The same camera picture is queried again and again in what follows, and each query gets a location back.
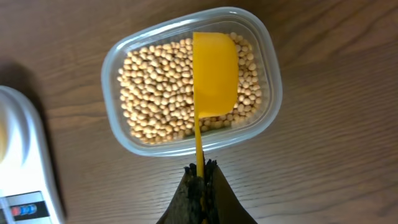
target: wood grain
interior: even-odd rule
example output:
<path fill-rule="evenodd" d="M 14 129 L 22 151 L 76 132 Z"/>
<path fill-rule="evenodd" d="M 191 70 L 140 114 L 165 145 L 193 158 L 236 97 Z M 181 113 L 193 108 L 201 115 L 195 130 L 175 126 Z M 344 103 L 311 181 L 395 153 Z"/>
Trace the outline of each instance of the wood grain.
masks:
<path fill-rule="evenodd" d="M 219 6 L 266 25 L 284 86 L 269 128 L 206 154 L 243 206 L 259 223 L 397 223 L 398 1 L 2 0 L 0 85 L 29 84 L 41 101 L 67 222 L 155 223 L 164 212 L 195 157 L 123 149 L 101 64 L 129 34 Z"/>

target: digital scale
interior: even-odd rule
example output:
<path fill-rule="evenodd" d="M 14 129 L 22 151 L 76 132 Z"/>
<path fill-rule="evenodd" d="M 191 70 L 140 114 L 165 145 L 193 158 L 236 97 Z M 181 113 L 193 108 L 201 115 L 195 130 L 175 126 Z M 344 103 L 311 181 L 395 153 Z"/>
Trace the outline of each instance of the digital scale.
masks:
<path fill-rule="evenodd" d="M 6 86 L 0 86 L 0 128 L 0 224 L 64 223 L 39 114 Z"/>

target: yellow measuring scoop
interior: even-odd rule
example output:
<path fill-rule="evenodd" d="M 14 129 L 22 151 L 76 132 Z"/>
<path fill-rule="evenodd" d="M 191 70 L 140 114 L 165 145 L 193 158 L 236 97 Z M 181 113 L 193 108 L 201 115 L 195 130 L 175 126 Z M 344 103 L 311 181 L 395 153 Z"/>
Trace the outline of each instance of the yellow measuring scoop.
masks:
<path fill-rule="evenodd" d="M 235 43 L 220 33 L 193 33 L 193 101 L 197 175 L 204 177 L 199 118 L 229 113 L 238 97 L 238 53 Z"/>
<path fill-rule="evenodd" d="M 6 156 L 7 136 L 5 128 L 5 124 L 2 124 L 2 122 L 0 121 L 0 164 Z"/>

